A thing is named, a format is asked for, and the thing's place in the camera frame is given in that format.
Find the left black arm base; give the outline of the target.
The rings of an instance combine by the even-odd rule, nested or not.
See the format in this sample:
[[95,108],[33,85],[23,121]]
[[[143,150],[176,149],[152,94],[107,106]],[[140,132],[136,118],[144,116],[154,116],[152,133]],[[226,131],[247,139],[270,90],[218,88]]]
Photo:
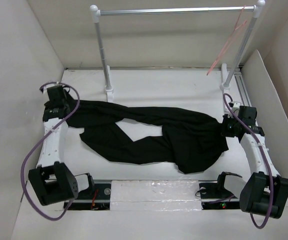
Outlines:
[[[77,199],[69,206],[69,211],[106,211],[110,209],[111,180],[95,180],[94,190],[86,189],[78,194]],[[99,189],[95,199],[95,208],[91,210],[95,190]]]

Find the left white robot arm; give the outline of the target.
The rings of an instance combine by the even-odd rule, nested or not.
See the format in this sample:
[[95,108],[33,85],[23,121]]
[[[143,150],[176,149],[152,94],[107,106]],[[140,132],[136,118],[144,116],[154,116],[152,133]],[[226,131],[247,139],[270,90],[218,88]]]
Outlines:
[[69,94],[63,85],[46,89],[48,101],[44,104],[42,122],[44,135],[36,168],[29,170],[28,179],[43,206],[91,198],[95,183],[89,173],[73,175],[64,163],[65,138],[69,126],[65,119],[73,112]]

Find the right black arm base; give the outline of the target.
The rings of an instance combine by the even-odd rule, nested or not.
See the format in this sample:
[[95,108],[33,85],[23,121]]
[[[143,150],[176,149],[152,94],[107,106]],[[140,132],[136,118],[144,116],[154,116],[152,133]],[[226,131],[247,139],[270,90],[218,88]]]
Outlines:
[[218,187],[216,180],[199,181],[195,196],[201,201],[202,210],[239,210],[239,199],[223,187]]

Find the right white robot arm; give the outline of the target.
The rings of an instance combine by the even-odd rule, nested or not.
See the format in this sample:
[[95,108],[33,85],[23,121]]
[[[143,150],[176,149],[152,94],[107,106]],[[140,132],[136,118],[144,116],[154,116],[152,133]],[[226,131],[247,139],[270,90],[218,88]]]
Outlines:
[[257,109],[228,103],[228,113],[223,116],[221,133],[237,138],[242,146],[250,169],[248,181],[231,172],[222,172],[215,184],[221,197],[233,194],[243,212],[278,219],[282,216],[288,199],[288,178],[274,167],[265,144],[265,133],[256,125]]

